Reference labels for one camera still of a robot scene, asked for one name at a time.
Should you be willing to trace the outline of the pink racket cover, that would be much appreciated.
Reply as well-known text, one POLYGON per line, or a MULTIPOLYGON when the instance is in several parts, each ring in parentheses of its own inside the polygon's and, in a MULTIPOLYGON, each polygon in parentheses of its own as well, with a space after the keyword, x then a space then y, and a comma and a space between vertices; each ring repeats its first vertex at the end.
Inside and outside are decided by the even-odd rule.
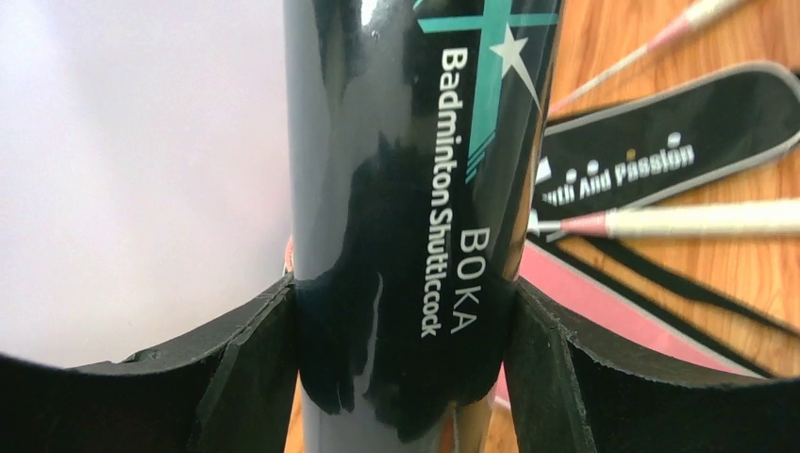
POLYGON ((659 356, 745 374, 538 247, 521 248, 530 279, 491 270, 489 235, 482 227, 368 234, 309 250, 295 320, 305 409, 399 426, 435 420, 455 401, 492 399, 525 294, 659 356))

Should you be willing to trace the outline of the pink racket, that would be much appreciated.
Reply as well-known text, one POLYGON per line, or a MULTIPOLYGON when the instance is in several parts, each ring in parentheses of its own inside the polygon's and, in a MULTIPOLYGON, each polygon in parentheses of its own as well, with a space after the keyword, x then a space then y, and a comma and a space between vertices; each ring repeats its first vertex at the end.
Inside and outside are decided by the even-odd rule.
POLYGON ((613 65, 553 104, 550 107, 549 113, 553 115, 560 112, 567 105, 582 97, 587 92, 597 88, 605 80, 620 73, 623 69, 631 66, 642 57, 654 53, 706 25, 711 24, 741 4, 743 4, 742 0, 694 1, 648 42, 643 43, 637 49, 619 59, 613 65))
POLYGON ((527 231, 605 238, 797 234, 799 200, 606 210, 554 221, 532 213, 527 231))

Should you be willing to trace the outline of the black shuttlecock tube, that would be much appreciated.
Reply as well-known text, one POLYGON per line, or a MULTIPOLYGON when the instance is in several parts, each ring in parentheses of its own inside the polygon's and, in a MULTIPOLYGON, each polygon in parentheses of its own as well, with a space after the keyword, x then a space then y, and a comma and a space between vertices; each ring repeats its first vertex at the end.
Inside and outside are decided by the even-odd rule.
POLYGON ((560 1, 287 1, 309 452, 478 452, 560 1))

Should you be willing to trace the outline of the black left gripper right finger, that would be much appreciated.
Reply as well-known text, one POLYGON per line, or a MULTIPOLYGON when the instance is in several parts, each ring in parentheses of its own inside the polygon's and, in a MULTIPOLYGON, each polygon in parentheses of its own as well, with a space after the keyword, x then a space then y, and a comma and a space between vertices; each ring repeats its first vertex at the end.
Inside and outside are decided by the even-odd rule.
POLYGON ((505 357, 523 452, 795 452, 799 382, 681 361, 518 286, 505 357))

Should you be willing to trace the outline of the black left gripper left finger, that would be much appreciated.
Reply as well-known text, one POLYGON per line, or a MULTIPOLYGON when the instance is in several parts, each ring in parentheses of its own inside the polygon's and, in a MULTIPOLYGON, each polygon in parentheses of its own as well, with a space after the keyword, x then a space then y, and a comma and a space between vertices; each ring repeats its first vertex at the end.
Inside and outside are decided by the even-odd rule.
POLYGON ((280 452, 292 412, 293 281, 125 361, 1 360, 5 452, 280 452))

